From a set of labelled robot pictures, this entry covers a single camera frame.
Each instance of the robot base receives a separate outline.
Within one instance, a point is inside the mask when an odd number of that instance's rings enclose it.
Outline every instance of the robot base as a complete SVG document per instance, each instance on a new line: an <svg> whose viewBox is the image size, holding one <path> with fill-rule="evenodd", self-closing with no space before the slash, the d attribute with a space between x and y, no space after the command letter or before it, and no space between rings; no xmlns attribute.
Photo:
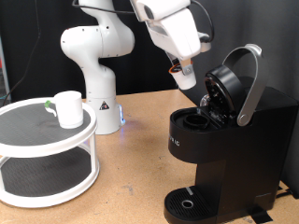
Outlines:
<svg viewBox="0 0 299 224"><path fill-rule="evenodd" d="M115 96L106 99L87 98L86 103L96 115L98 125L95 134L114 133L124 124L121 105L116 102Z"/></svg>

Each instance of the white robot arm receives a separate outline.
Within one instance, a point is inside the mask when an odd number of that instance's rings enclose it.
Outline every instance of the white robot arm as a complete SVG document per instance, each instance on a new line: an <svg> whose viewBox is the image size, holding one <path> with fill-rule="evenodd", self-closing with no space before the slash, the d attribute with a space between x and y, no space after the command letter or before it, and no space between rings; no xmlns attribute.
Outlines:
<svg viewBox="0 0 299 224"><path fill-rule="evenodd" d="M196 84L191 58L208 51L214 35L213 29L212 37L197 32L187 9L191 2L202 7L194 0L131 0L137 18L147 24L153 43L165 50L172 61L174 66L169 73L182 90Z"/></svg>
<svg viewBox="0 0 299 224"><path fill-rule="evenodd" d="M114 10L112 0L79 0L81 5ZM99 58L119 57L135 45L133 32L116 14L83 8L95 17L97 26L80 26L64 31L61 47L64 54L81 68L86 84L86 103L95 111L96 134L116 132L124 123L121 106L116 102L114 72L98 62Z"/></svg>
<svg viewBox="0 0 299 224"><path fill-rule="evenodd" d="M197 32L192 13L187 9L191 2L199 3L195 0L130 1L137 18L146 22L153 43L164 49L171 60L173 67L169 72L179 87L182 90L193 87L196 79L191 58L209 50L208 42L212 39ZM74 7L81 7L95 17L99 25L64 31L61 46L65 55L75 61L84 74L87 104L94 109L98 120L96 134L114 133L123 124L121 106L116 102L115 75L99 64L98 58L130 53L135 38L114 14L112 0L79 0L79 6L75 2Z"/></svg>

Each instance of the coffee pod holder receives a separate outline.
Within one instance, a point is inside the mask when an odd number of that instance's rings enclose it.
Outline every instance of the coffee pod holder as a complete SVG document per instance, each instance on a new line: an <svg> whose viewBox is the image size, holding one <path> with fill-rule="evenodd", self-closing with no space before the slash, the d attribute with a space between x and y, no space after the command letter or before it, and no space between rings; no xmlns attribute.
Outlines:
<svg viewBox="0 0 299 224"><path fill-rule="evenodd" d="M232 69L244 55L256 64L255 78ZM267 61L256 45L234 49L207 72L205 106L170 117L170 153L197 164L194 186L170 192L164 216L172 224L216 224L261 216L274 206L298 104L265 87Z"/></svg>

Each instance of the metal handle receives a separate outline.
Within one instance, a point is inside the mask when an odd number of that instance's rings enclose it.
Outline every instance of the metal handle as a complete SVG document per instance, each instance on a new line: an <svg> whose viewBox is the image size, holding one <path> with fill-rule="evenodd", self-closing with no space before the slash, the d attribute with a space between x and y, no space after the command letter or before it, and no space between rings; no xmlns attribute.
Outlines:
<svg viewBox="0 0 299 224"><path fill-rule="evenodd" d="M222 63L232 70L235 63L248 53L251 53L254 57L256 63L256 72L249 94L237 117L237 124L239 126L245 126L250 122L254 110L261 99L269 76L268 64L262 55L262 49L253 44L247 44L245 47L234 49L228 54Z"/></svg>

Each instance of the mug handle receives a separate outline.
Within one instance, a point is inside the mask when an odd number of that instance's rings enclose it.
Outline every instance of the mug handle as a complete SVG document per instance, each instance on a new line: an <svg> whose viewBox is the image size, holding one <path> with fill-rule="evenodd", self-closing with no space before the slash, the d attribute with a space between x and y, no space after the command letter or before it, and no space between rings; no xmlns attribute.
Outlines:
<svg viewBox="0 0 299 224"><path fill-rule="evenodd" d="M47 101L45 103L45 109L49 112L52 113L55 117L57 116L56 111L50 108L50 101Z"/></svg>

